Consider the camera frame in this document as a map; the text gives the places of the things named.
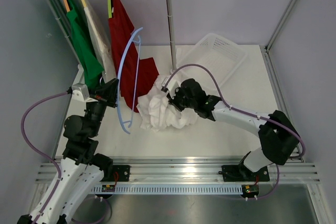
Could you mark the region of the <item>light blue plastic hanger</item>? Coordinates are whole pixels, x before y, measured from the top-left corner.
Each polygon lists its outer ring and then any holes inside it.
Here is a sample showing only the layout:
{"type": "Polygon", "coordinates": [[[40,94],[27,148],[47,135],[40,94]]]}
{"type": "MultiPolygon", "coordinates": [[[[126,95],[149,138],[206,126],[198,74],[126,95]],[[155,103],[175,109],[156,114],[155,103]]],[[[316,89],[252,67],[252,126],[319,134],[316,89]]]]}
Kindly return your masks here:
{"type": "Polygon", "coordinates": [[[141,38],[141,31],[143,27],[139,27],[136,29],[132,35],[130,36],[124,51],[122,53],[119,66],[117,69],[117,79],[119,80],[118,84],[118,94],[117,94],[117,117],[119,120],[119,124],[126,134],[131,134],[131,127],[133,125],[133,119],[135,114],[135,99],[136,99],[136,92],[138,86],[138,76],[139,76],[139,68],[140,68],[140,55],[141,52],[138,51],[135,54],[135,60],[131,61],[130,59],[130,51],[131,49],[138,46],[141,48],[142,46],[142,38],[141,38]],[[120,107],[121,98],[124,98],[127,101],[130,98],[131,102],[131,115],[130,118],[125,120],[123,118],[123,114],[120,107]]]}

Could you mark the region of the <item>white printed t shirt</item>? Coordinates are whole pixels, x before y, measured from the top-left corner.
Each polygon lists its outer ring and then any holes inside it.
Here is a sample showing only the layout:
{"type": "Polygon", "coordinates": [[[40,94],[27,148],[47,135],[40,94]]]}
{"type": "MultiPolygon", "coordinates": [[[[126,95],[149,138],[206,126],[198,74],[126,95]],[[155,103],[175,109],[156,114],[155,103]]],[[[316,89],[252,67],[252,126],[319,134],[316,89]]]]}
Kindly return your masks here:
{"type": "Polygon", "coordinates": [[[182,129],[196,123],[198,115],[194,110],[178,111],[173,105],[169,104],[166,94],[161,91],[169,77],[169,75],[159,75],[151,90],[138,97],[136,107],[142,118],[140,128],[158,132],[167,127],[182,129]]]}

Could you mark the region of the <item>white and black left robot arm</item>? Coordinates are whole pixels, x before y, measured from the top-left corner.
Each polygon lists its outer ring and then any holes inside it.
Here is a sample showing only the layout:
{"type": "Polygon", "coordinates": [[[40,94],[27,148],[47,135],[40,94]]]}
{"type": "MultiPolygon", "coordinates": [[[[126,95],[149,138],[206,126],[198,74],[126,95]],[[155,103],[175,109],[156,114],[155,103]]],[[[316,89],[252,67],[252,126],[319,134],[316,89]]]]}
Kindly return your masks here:
{"type": "Polygon", "coordinates": [[[57,172],[34,210],[20,216],[18,223],[70,223],[78,207],[99,181],[107,181],[113,176],[113,160],[96,153],[101,122],[108,107],[117,106],[119,80],[89,89],[85,84],[75,84],[67,91],[44,98],[27,109],[20,128],[28,146],[53,163],[57,172]],[[59,164],[38,150],[25,132],[25,119],[29,112],[43,102],[72,94],[86,104],[83,116],[72,115],[65,119],[65,150],[59,164]]]}

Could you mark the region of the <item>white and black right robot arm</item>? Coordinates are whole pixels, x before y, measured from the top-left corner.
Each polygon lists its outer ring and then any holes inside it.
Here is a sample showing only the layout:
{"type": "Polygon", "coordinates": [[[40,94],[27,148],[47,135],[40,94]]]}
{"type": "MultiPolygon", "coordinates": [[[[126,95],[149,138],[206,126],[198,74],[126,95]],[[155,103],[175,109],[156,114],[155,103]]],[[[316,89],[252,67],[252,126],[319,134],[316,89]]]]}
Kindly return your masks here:
{"type": "Polygon", "coordinates": [[[208,95],[194,79],[181,84],[168,81],[162,86],[169,104],[178,111],[192,109],[198,116],[241,128],[259,138],[260,147],[248,152],[238,164],[223,165],[219,174],[225,182],[268,182],[267,167],[284,165],[299,144],[299,134],[287,116],[278,110],[271,114],[246,112],[208,95]]]}

